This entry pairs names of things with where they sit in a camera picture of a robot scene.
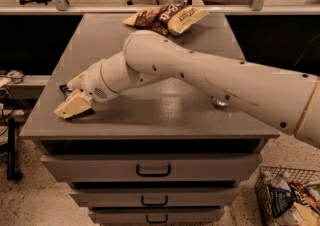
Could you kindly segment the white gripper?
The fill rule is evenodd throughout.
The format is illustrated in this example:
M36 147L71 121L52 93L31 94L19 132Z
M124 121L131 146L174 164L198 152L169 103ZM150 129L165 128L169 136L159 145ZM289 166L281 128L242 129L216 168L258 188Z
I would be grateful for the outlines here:
M92 107L92 99L103 103L117 97L103 79L104 62L102 59L94 63L67 83L67 87L74 91L54 110L58 117L67 119L87 111Z

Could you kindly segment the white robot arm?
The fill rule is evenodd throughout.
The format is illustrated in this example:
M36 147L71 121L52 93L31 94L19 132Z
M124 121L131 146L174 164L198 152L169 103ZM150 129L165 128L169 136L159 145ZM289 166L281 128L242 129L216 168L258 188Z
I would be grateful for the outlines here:
M320 146L318 76L191 51L147 30L133 32L121 52L70 80L70 94L54 113L71 118L95 102L167 78L182 80L302 142Z

